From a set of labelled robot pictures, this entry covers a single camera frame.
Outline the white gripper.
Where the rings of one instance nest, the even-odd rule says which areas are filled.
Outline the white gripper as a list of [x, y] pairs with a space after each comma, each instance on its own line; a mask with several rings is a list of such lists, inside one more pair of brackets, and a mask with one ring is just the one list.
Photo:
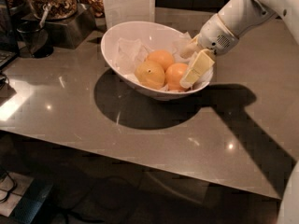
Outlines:
[[179, 52], [182, 58], [187, 59], [197, 52], [200, 46], [204, 48], [193, 56], [179, 82], [180, 86], [189, 89], [197, 81], [203, 81], [216, 63], [215, 55], [227, 53], [238, 41], [239, 39], [225, 26], [219, 15], [213, 15], [203, 25], [199, 35], [192, 38]]

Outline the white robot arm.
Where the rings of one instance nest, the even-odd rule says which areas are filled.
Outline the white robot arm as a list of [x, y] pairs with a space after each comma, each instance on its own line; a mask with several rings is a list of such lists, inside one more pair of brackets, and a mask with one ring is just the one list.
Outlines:
[[246, 32], [275, 17], [283, 19], [299, 43], [299, 0], [229, 0], [180, 52], [181, 57], [191, 60], [180, 85], [192, 87], [211, 69], [218, 55], [235, 47]]

